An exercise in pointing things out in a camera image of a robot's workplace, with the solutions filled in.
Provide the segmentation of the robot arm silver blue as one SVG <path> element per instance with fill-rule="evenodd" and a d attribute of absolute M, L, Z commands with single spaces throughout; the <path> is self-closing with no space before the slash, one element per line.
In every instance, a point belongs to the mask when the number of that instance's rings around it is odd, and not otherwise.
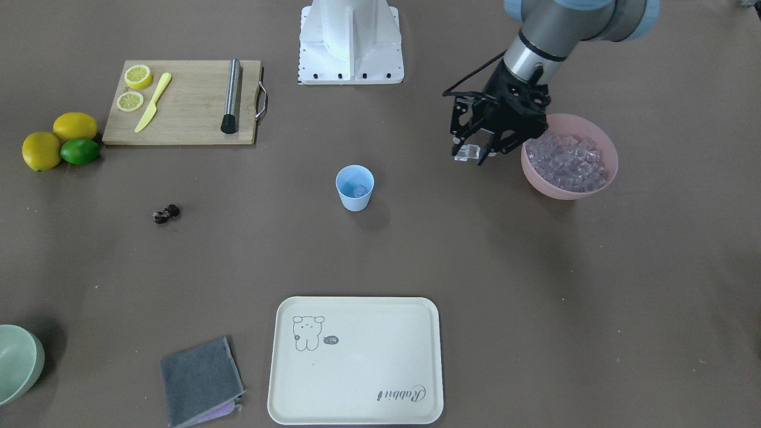
<path fill-rule="evenodd" d="M 584 41 L 625 42 L 640 38 L 657 21 L 658 1 L 505 1 L 521 29 L 505 52 L 489 60 L 492 75 L 483 90 L 460 92 L 454 84 L 449 133 L 452 156 L 478 131 L 489 133 L 478 162 L 507 154 L 548 129 L 549 82 Z"/>

